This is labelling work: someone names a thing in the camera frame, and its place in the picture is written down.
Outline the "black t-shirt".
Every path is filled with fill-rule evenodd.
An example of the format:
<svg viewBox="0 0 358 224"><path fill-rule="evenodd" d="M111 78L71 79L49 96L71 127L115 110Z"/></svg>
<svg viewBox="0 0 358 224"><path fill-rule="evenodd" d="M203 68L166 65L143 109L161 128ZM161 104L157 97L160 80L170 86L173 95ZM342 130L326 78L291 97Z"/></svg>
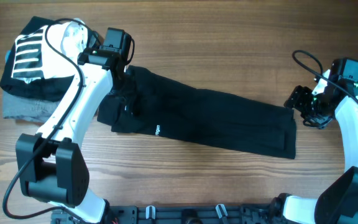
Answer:
<svg viewBox="0 0 358 224"><path fill-rule="evenodd" d="M137 133L212 147L294 159L293 110L220 91L193 88L152 73L127 69L132 88L107 95L97 120L116 133Z"/></svg>

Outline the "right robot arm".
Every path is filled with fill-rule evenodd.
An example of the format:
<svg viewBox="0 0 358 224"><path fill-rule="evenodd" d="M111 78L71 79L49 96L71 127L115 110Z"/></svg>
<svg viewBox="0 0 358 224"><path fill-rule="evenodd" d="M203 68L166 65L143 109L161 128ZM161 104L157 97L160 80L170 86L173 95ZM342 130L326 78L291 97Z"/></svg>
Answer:
<svg viewBox="0 0 358 224"><path fill-rule="evenodd" d="M339 123L344 173L318 198L275 197L269 223L358 223L358 60L335 59L315 80L312 90L297 86L285 107L298 110L305 126L322 129L334 119Z"/></svg>

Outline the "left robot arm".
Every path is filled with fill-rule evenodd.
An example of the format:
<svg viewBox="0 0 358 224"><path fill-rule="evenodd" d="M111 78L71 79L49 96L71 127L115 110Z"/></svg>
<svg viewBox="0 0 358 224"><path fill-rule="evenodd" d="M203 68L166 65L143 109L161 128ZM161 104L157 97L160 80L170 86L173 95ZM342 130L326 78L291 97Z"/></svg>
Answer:
<svg viewBox="0 0 358 224"><path fill-rule="evenodd" d="M109 203L90 188L90 173L81 153L83 138L102 99L122 96L130 81L125 73L135 42L122 29L109 28L104 42L67 57L50 42L58 55L53 65L74 69L70 87L52 116L34 135L22 134L16 142L22 194L51 203L51 210L66 213L79 223L111 223Z"/></svg>

